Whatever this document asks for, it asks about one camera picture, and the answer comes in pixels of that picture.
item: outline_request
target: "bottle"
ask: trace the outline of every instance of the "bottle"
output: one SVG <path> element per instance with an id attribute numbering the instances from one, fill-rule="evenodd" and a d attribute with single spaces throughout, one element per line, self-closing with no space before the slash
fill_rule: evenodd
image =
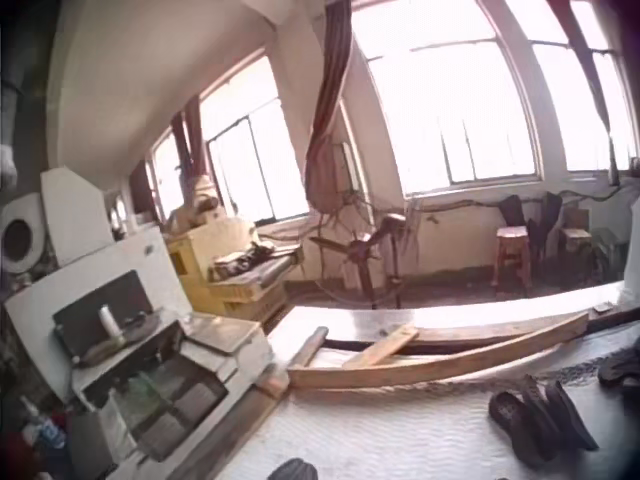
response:
<path id="1" fill-rule="evenodd" d="M 98 316 L 100 317 L 100 323 L 102 323 L 109 337 L 117 339 L 118 343 L 122 346 L 124 344 L 124 336 L 122 335 L 122 330 L 118 322 L 113 318 L 109 305 L 103 305 L 98 311 Z"/>
<path id="2" fill-rule="evenodd" d="M 40 413 L 38 407 L 31 403 L 27 397 L 21 396 L 20 400 L 29 414 L 29 422 L 38 429 L 39 436 L 56 450 L 64 448 L 67 443 L 65 433 L 49 417 Z"/>

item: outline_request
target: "workbench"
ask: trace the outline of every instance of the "workbench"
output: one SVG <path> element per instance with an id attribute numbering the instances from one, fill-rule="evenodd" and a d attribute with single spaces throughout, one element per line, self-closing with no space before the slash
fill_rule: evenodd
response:
<path id="1" fill-rule="evenodd" d="M 611 317 L 635 312 L 620 298 L 622 284 L 531 300 L 400 311 L 348 311 L 296 307 L 269 336 L 278 362 L 286 365 L 318 326 L 330 340 L 372 340 L 380 329 L 413 321 L 420 326 L 468 326 L 573 313 L 604 301 Z M 636 445 L 632 417 L 616 393 L 595 378 L 603 358 L 628 348 L 640 336 L 632 322 L 562 345 L 550 352 L 444 382 L 361 391 L 292 391 L 217 477 L 267 478 L 278 465 L 301 457 L 320 479 L 425 478 L 610 479 Z M 339 366 L 353 352 L 321 349 L 312 366 Z M 533 472 L 519 463 L 509 439 L 488 418 L 489 397 L 513 388 L 524 373 L 560 378 L 601 449 Z"/>

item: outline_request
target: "white machine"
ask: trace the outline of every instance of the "white machine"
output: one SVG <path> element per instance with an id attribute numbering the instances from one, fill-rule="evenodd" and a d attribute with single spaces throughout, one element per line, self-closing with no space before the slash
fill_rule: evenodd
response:
<path id="1" fill-rule="evenodd" d="M 257 323 L 193 313 L 157 228 L 113 242 L 105 235 L 97 190 L 74 174 L 50 177 L 55 181 L 43 182 L 44 209 L 35 208 L 38 196 L 31 197 L 23 202 L 26 213 L 12 218 L 47 232 L 62 268 L 5 307 L 31 360 L 63 402 L 78 398 L 92 410 L 115 400 L 137 451 L 110 478 L 166 478 L 264 372 L 271 347 Z M 58 187 L 75 197 L 56 194 Z M 65 209 L 65 202 L 83 206 Z M 78 215 L 90 220 L 79 222 Z M 38 233 L 38 251 L 40 239 Z M 80 368 L 72 361 L 76 351 L 109 338 L 98 314 L 104 305 L 123 328 L 134 316 L 159 321 L 143 340 Z M 173 349 L 167 354 L 168 344 Z"/>

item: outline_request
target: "red stool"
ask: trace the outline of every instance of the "red stool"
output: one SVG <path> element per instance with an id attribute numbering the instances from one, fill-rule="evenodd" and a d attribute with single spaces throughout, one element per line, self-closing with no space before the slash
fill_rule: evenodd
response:
<path id="1" fill-rule="evenodd" d="M 496 263 L 493 268 L 493 281 L 491 285 L 498 287 L 500 284 L 500 270 L 508 260 L 516 260 L 520 268 L 518 275 L 524 288 L 531 288 L 531 253 L 529 251 L 529 234 L 527 227 L 503 227 L 496 234 Z"/>

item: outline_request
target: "yellow machine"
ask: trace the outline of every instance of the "yellow machine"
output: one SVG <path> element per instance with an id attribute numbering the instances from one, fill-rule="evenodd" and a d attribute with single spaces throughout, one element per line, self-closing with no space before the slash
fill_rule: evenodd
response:
<path id="1" fill-rule="evenodd" d="M 232 217 L 208 222 L 167 242 L 194 310 L 265 322 L 286 305 L 283 279 L 302 260 L 300 248 L 236 277 L 209 281 L 214 260 L 245 251 L 254 241 L 258 241 L 255 225 Z"/>

